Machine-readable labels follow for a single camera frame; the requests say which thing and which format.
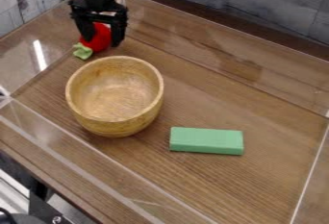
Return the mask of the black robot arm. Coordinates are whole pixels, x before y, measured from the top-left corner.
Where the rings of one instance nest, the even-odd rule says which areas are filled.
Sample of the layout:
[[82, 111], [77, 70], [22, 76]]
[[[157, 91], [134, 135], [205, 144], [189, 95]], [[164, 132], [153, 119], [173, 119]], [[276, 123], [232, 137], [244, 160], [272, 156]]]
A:
[[115, 0], [71, 0], [69, 5], [82, 38], [91, 41], [97, 35], [95, 23], [105, 23], [111, 26], [113, 47], [118, 47], [126, 35], [128, 7]]

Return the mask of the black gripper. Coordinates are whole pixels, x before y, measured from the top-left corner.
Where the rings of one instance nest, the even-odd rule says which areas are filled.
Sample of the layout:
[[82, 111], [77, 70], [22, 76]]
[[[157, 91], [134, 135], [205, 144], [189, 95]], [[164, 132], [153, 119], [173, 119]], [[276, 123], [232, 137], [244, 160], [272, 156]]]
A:
[[110, 2], [101, 9], [89, 7], [85, 0], [71, 0], [69, 5], [83, 39], [91, 41], [97, 34], [94, 22], [111, 24], [113, 47], [118, 47], [125, 40], [128, 8], [117, 1]]

